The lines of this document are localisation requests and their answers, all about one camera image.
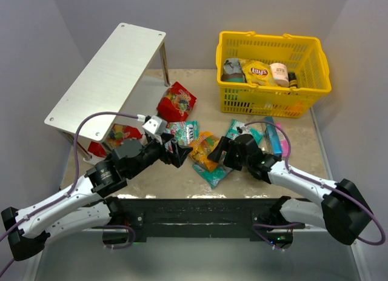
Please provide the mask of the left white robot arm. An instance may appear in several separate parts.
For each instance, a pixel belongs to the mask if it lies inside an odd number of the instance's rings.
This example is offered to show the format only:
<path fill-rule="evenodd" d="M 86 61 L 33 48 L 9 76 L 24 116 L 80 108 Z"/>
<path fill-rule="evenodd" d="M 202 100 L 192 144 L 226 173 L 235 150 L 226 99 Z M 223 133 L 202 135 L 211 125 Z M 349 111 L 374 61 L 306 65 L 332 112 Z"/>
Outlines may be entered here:
<path fill-rule="evenodd" d="M 29 259 L 54 240 L 77 231 L 122 225 L 124 212 L 112 193 L 124 188 L 129 179 L 157 160 L 179 168 L 193 150 L 179 145 L 170 134 L 163 137 L 169 140 L 171 149 L 155 139 L 148 139 L 146 145 L 136 139 L 124 140 L 81 176 L 75 186 L 28 208 L 4 209 L 1 217 L 14 260 Z"/>

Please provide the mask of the red fruit candy bag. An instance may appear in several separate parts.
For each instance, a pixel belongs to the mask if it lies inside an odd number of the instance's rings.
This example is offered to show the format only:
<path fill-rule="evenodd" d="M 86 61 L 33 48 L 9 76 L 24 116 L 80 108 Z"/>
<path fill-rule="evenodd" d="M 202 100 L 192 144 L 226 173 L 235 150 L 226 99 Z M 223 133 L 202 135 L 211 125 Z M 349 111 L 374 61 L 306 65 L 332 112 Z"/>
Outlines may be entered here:
<path fill-rule="evenodd" d="M 179 82 L 175 82 L 164 93 L 156 110 L 158 115 L 167 122 L 186 121 L 196 100 L 196 96 Z"/>

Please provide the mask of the teal Fox's candy bag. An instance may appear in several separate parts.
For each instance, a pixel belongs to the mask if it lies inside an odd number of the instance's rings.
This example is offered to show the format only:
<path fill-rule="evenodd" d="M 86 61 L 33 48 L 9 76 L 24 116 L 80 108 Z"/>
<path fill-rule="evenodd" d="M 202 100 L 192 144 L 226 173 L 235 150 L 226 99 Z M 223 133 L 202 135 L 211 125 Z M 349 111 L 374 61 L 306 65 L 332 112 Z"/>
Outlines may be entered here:
<path fill-rule="evenodd" d="M 171 122 L 166 126 L 166 132 L 174 135 L 178 144 L 187 146 L 199 136 L 197 121 Z"/>

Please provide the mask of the red candy bag with barcode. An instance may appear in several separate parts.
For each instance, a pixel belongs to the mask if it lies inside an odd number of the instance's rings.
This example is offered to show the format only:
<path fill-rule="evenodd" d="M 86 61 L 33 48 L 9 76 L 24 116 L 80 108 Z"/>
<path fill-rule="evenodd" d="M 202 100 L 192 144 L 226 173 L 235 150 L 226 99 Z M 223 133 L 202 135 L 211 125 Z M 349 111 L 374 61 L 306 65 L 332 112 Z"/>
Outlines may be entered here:
<path fill-rule="evenodd" d="M 137 128 L 128 125 L 115 124 L 108 133 L 105 142 L 109 148 L 116 148 L 126 139 L 141 138 L 142 134 Z M 87 151 L 97 157 L 105 158 L 107 156 L 106 150 L 102 144 L 98 142 L 91 141 Z"/>

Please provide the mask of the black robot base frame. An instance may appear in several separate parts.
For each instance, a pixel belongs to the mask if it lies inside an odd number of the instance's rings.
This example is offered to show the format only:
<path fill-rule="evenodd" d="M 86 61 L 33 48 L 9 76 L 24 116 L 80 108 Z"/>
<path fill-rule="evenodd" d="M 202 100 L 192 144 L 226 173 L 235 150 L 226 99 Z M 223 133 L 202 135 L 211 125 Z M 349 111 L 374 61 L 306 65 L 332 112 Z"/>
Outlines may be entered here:
<path fill-rule="evenodd" d="M 107 246 L 146 242 L 152 237 L 233 238 L 285 248 L 291 230 L 305 224 L 286 221 L 279 212 L 289 199 L 119 199 L 109 197 L 113 211 L 102 241 Z"/>

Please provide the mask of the orange gummy candy bag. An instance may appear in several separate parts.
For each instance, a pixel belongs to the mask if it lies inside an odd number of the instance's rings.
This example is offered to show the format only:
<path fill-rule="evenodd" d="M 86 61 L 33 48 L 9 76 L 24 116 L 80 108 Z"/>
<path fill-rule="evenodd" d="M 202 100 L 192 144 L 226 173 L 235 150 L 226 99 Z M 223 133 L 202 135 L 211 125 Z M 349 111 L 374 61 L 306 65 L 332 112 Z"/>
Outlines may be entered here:
<path fill-rule="evenodd" d="M 207 156 L 217 147 L 219 140 L 219 137 L 209 131 L 200 132 L 198 138 L 189 143 L 189 146 L 193 148 L 189 157 L 195 164 L 209 172 L 213 172 L 218 164 L 209 160 Z"/>

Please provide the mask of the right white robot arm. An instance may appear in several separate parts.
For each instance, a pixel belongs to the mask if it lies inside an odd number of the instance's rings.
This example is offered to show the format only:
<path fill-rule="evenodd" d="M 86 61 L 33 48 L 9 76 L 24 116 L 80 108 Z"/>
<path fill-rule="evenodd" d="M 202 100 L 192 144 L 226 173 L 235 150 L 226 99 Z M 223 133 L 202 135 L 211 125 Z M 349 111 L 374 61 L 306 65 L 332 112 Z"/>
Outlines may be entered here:
<path fill-rule="evenodd" d="M 233 170 L 246 168 L 255 178 L 292 190 L 304 201 L 285 198 L 279 214 L 288 223 L 324 228 L 335 240 L 350 245 L 372 220 L 372 212 L 355 184 L 322 179 L 288 166 L 279 156 L 263 152 L 249 134 L 222 137 L 208 155 Z"/>

